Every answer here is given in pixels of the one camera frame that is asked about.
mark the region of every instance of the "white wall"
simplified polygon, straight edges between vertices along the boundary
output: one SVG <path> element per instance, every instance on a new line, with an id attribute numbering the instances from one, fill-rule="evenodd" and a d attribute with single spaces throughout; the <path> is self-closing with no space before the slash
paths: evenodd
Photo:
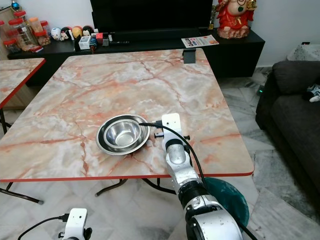
<path id="1" fill-rule="evenodd" d="M 8 7 L 10 4 L 11 2 L 8 0 L 0 0 L 0 9 Z"/>
<path id="2" fill-rule="evenodd" d="M 51 28 L 93 26 L 90 0 L 17 2 L 28 17 L 47 20 Z M 271 66 L 284 60 L 302 42 L 320 41 L 320 0 L 257 0 L 257 5 L 251 26 L 266 41 L 258 66 Z"/>
<path id="3" fill-rule="evenodd" d="M 17 0 L 28 18 L 47 20 L 50 27 L 94 27 L 90 0 Z"/>

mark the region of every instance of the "tv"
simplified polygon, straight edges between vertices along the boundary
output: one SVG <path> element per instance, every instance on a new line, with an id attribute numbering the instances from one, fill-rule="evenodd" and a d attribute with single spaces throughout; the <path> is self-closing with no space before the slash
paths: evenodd
<path id="1" fill-rule="evenodd" d="M 99 32 L 207 28 L 212 0 L 90 0 Z"/>

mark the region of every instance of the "toy figure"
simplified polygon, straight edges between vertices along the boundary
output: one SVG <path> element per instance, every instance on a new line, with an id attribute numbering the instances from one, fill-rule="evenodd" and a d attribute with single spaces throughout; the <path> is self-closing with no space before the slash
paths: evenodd
<path id="1" fill-rule="evenodd" d="M 79 35 L 82 37 L 83 34 L 82 34 L 82 27 L 80 26 L 74 26 L 72 28 L 72 34 L 74 36 L 74 38 L 76 39 Z"/>
<path id="2" fill-rule="evenodd" d="M 69 26 L 65 26 L 61 29 L 61 41 L 64 41 L 66 39 L 74 40 L 74 36 L 72 34 L 71 27 L 69 27 Z"/>
<path id="3" fill-rule="evenodd" d="M 58 27 L 54 27 L 51 29 L 51 35 L 54 40 L 60 41 L 61 40 L 61 29 Z"/>
<path id="4" fill-rule="evenodd" d="M 82 29 L 83 36 L 91 36 L 94 33 L 94 30 L 91 26 L 85 25 Z"/>
<path id="5" fill-rule="evenodd" d="M 220 27 L 218 34 L 224 39 L 244 38 L 249 34 L 248 21 L 253 21 L 256 0 L 218 0 Z"/>
<path id="6" fill-rule="evenodd" d="M 14 0 L 11 1 L 11 9 L 13 12 L 19 12 L 22 10 L 21 6 L 19 3 L 15 2 Z"/>
<path id="7" fill-rule="evenodd" d="M 306 92 L 302 94 L 302 98 L 310 103 L 320 101 L 320 77 L 318 77 L 313 86 L 306 89 Z"/>

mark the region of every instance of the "small box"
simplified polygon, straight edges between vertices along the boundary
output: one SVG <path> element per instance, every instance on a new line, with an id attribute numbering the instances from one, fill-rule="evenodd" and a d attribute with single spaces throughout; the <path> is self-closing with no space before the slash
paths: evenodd
<path id="1" fill-rule="evenodd" d="M 102 44 L 103 43 L 103 38 L 104 38 L 104 34 L 102 32 L 99 32 L 96 34 L 96 41 L 98 42 L 98 44 Z"/>
<path id="2" fill-rule="evenodd" d="M 81 50 L 86 50 L 86 49 L 90 49 L 90 40 L 91 40 L 91 36 L 82 36 L 80 41 L 79 41 L 79 47 Z"/>
<path id="3" fill-rule="evenodd" d="M 102 47 L 108 47 L 109 46 L 109 39 L 108 38 L 104 38 L 102 40 Z"/>

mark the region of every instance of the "sofa cushion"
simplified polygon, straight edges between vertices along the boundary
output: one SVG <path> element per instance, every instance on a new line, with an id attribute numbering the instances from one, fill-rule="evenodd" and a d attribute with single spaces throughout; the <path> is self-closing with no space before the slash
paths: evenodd
<path id="1" fill-rule="evenodd" d="M 310 103 L 301 95 L 283 95 L 270 114 L 320 191 L 320 102 Z"/>
<path id="2" fill-rule="evenodd" d="M 320 61 L 281 61 L 272 70 L 283 94 L 302 94 L 320 78 Z"/>

